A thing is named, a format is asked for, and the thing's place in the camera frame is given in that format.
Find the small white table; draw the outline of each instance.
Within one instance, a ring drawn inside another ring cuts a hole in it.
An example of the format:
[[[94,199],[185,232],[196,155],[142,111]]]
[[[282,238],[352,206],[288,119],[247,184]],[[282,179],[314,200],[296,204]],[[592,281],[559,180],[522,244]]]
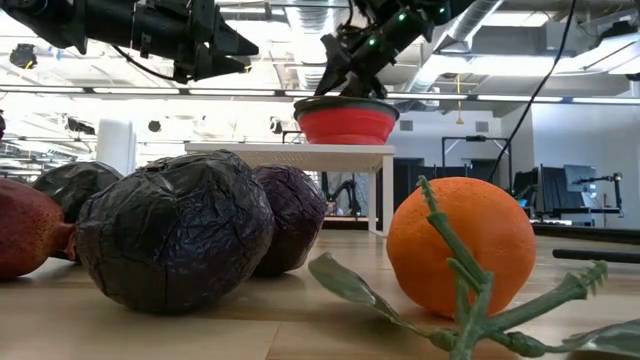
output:
[[[308,171],[369,174],[369,231],[389,234],[393,217],[393,146],[189,143],[187,153],[229,150],[249,166],[282,164]],[[382,169],[382,232],[376,230],[376,173]]]

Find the plastic leaf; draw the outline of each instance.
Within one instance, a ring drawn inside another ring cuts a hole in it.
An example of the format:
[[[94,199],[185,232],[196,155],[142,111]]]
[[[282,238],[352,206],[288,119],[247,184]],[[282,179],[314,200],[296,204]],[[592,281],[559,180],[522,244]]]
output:
[[[324,253],[309,262],[311,275],[327,290],[356,304],[366,305],[391,320],[392,323],[408,328],[423,336],[415,325],[404,321],[391,306],[356,273],[340,265],[330,253]]]
[[[640,319],[610,325],[563,341],[572,351],[597,351],[640,358]]]

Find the pomegranate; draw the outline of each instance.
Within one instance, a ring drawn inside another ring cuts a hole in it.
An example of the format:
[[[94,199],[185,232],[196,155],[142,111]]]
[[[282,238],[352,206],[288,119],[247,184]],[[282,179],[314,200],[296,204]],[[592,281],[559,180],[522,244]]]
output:
[[[0,179],[0,214],[0,280],[36,270],[56,251],[75,259],[75,225],[47,195]]]

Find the orange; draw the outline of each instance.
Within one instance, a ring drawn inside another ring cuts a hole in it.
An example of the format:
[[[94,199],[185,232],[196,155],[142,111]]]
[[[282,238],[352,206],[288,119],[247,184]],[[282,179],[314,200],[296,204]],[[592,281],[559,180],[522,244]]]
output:
[[[470,178],[430,182],[440,211],[483,269],[495,274],[489,313],[504,310],[525,284],[536,258],[533,228],[522,208],[504,190]],[[453,253],[427,221],[421,189],[396,211],[387,253],[407,296],[427,311],[453,317]]]

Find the red bowl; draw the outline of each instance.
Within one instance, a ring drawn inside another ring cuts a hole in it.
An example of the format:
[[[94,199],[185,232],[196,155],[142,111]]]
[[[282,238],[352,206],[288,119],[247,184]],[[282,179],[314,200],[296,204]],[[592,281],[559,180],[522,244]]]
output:
[[[400,113],[372,99],[317,96],[294,104],[295,119],[311,144],[384,145]]]

